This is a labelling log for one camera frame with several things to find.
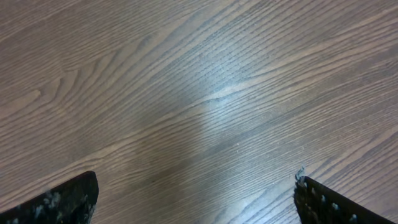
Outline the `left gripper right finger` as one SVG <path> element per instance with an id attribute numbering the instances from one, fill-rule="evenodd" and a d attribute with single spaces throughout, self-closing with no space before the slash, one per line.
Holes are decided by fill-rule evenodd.
<path id="1" fill-rule="evenodd" d="M 294 204 L 302 224 L 394 224 L 305 175 L 295 174 Z"/>

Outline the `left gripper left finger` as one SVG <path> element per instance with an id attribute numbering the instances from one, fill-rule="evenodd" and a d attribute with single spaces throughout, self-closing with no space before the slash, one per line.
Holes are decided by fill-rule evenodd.
<path id="1" fill-rule="evenodd" d="M 2 224 L 90 224 L 99 195 L 93 171 L 84 172 L 1 213 Z"/>

